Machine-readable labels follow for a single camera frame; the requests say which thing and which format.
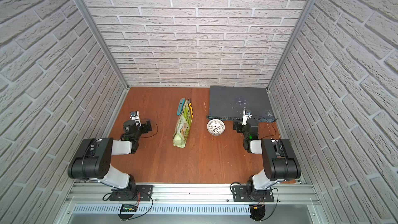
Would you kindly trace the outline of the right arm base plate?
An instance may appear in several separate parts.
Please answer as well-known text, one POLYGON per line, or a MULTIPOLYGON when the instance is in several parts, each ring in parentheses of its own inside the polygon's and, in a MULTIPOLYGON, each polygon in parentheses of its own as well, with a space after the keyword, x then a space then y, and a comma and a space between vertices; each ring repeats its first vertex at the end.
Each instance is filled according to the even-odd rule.
POLYGON ((270 189, 255 190, 247 185, 233 184, 230 186, 230 191, 234 202, 272 203, 275 201, 270 189))

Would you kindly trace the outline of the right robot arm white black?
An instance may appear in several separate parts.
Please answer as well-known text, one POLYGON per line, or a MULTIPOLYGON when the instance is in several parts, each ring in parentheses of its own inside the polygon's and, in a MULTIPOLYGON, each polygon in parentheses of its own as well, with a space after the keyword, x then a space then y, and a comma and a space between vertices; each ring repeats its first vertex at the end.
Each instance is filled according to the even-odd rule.
POLYGON ((251 176, 245 185, 230 185, 234 202, 274 202, 272 189, 276 184, 301 176, 301 167, 290 141, 260 139, 256 120, 235 121, 233 129, 244 135, 244 149, 248 153, 261 155, 263 162, 263 169, 251 176))

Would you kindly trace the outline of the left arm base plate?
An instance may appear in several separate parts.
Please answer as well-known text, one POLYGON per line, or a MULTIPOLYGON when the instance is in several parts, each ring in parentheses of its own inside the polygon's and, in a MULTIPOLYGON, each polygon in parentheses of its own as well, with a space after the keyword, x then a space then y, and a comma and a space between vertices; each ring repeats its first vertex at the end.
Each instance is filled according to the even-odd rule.
POLYGON ((136 185, 133 189, 113 189, 103 200, 109 201, 151 201, 154 185, 136 185))

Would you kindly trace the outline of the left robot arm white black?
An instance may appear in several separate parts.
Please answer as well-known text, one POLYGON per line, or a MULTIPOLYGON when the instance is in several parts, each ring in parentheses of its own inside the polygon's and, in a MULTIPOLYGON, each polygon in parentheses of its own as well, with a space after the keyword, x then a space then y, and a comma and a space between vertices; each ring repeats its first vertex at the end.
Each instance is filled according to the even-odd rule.
POLYGON ((142 134, 152 131, 151 121, 128 120, 123 124, 123 131, 120 140, 84 139, 68 166, 68 177, 109 186, 111 192, 103 196, 103 201, 151 201, 150 186, 137 186, 133 175, 111 165, 113 156, 136 153, 142 134))

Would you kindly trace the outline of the green oats bag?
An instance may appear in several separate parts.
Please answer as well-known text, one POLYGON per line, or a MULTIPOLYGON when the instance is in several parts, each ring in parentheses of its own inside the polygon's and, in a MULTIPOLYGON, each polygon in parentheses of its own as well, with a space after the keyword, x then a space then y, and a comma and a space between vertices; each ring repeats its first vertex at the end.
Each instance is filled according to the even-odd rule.
POLYGON ((180 116, 178 116, 175 133, 173 135, 173 146, 185 148, 189 136, 190 128, 192 125, 192 118, 188 107, 187 99, 180 116))

